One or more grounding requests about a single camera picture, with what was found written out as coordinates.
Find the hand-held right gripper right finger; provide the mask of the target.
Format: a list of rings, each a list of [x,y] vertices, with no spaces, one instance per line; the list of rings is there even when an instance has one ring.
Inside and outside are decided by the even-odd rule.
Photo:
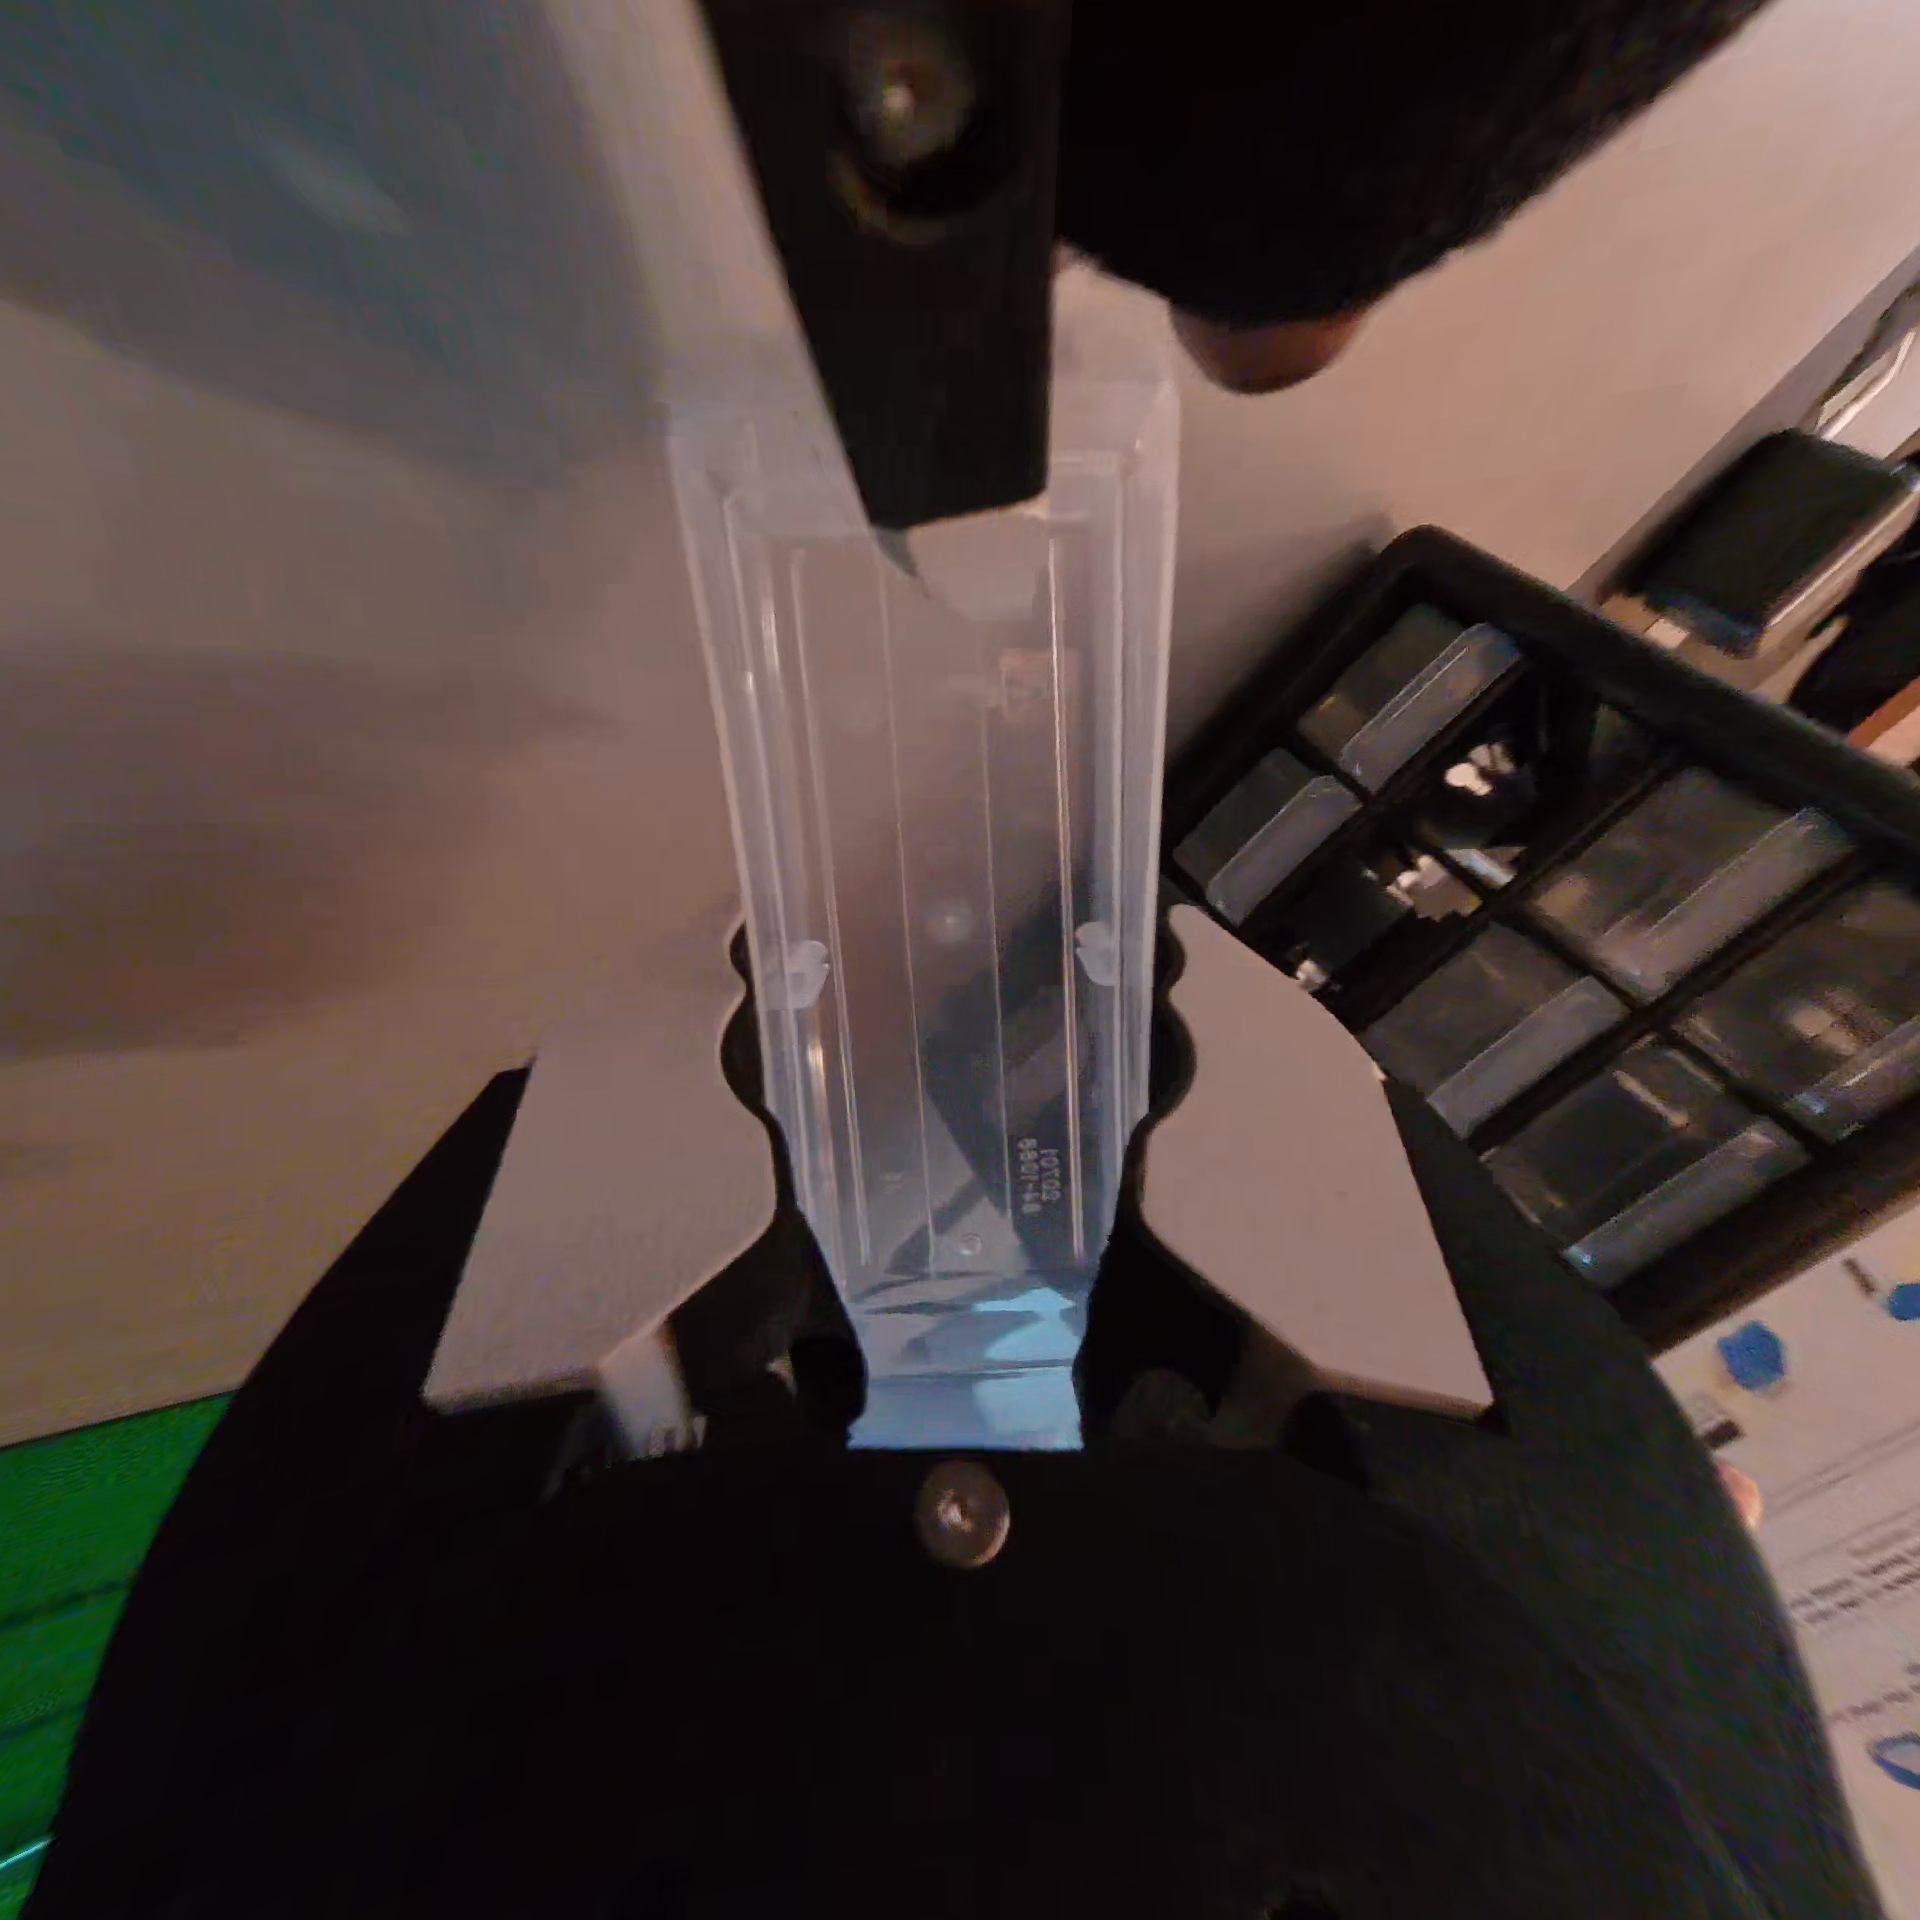
[[[1284,1428],[1320,1396],[1494,1410],[1384,1078],[1292,978],[1164,914],[1154,1080],[1076,1356],[1086,1428]]]

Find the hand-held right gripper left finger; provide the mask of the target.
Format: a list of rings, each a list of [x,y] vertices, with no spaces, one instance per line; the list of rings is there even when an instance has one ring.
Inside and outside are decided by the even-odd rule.
[[[764,1106],[740,916],[640,948],[528,1070],[424,1376],[440,1414],[584,1396],[616,1458],[770,1410],[848,1442],[866,1366]]]

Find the clear plastic drawer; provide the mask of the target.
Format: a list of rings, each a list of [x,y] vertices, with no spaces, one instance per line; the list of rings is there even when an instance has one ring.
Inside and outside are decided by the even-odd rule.
[[[1146,1110],[1180,438],[1170,374],[1062,374],[1042,496],[908,566],[812,410],[670,444],[764,1104],[858,1446],[1082,1446]]]

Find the set of small clear drawers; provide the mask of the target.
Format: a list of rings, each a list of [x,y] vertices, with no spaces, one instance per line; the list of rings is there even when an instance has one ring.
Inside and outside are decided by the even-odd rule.
[[[1168,784],[1178,888],[1612,1292],[1916,1098],[1916,866],[1414,600]]]

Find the black drawer cabinet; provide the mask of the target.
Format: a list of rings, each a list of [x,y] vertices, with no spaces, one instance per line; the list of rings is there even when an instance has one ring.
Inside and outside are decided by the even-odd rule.
[[[1168,764],[1162,804],[1166,902],[1204,910],[1212,922],[1252,948],[1234,928],[1216,920],[1178,886],[1168,860],[1172,834],[1180,828],[1174,818],[1176,808],[1168,802],[1170,782],[1180,780],[1196,756],[1216,756],[1222,748],[1250,742],[1252,724],[1234,718],[1238,704],[1308,694],[1320,674],[1332,668],[1334,656],[1346,642],[1360,642],[1380,620],[1404,612],[1412,602],[1484,614],[1512,628],[1518,636],[1546,648],[1554,660],[1576,668],[1620,706],[1636,708],[1644,718],[1680,734],[1686,744],[1700,750],[1702,758],[1724,772],[1742,772],[1756,786],[1782,786],[1794,798],[1822,804],[1862,842],[1914,862],[1918,1084],[1916,780],[1908,772],[1864,756],[1834,732],[1716,682],[1640,636],[1628,636],[1600,614],[1436,528],[1404,534],[1364,564],[1346,586],[1308,616],[1300,636],[1286,638],[1248,680],[1226,696],[1202,732]],[[1476,1160],[1474,1150],[1464,1140],[1456,1140],[1500,1198],[1524,1220],[1530,1234],[1564,1264],[1548,1240],[1508,1202]],[[1912,1204],[1916,1164],[1914,1098],[1876,1122],[1860,1140],[1844,1144],[1834,1164],[1800,1176],[1610,1292],[1564,1266],[1608,1298],[1650,1350],[1672,1350],[1732,1312],[1756,1304],[1818,1260],[1842,1252],[1886,1214]]]

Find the green plastic bin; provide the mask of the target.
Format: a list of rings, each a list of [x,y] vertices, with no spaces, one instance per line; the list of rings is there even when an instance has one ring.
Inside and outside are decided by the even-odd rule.
[[[2,1890],[24,1904],[104,1654],[228,1396],[2,1452]]]

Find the person's left hand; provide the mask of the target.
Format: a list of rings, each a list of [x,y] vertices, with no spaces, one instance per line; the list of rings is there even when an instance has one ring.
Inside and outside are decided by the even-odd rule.
[[[1072,4],[1058,240],[1164,302],[1214,386],[1338,360],[1762,2]]]

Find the instruction poster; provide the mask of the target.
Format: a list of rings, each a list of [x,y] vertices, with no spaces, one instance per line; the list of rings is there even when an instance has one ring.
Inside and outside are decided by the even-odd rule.
[[[1654,1362],[1742,1498],[1888,1916],[1918,1914],[1918,1212]]]

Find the dark grey charger box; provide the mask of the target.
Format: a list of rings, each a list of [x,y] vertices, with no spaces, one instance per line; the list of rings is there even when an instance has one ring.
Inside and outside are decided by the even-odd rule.
[[[1614,602],[1668,648],[1748,664],[1812,632],[1914,520],[1908,464],[1772,432],[1658,528]]]

